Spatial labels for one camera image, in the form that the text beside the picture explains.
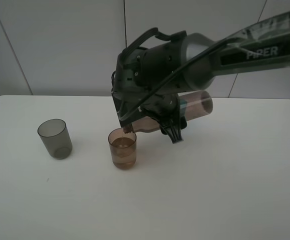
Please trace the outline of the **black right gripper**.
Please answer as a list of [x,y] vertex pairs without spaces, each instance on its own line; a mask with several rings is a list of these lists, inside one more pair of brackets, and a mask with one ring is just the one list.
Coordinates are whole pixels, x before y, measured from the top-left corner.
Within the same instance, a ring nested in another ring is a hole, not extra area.
[[173,144],[183,141],[182,130],[187,127],[187,120],[180,117],[178,94],[186,92],[188,85],[178,70],[181,65],[181,48],[177,44],[137,47],[129,55],[122,52],[114,73],[118,117],[136,118],[143,114],[175,118],[161,122],[160,131]]

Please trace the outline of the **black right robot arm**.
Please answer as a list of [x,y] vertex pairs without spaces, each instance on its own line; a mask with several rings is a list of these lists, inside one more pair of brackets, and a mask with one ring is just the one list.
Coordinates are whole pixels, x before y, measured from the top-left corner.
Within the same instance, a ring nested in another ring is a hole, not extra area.
[[290,11],[219,41],[154,27],[117,57],[112,98],[124,133],[161,131],[182,141],[188,121],[209,115],[217,76],[290,67]]

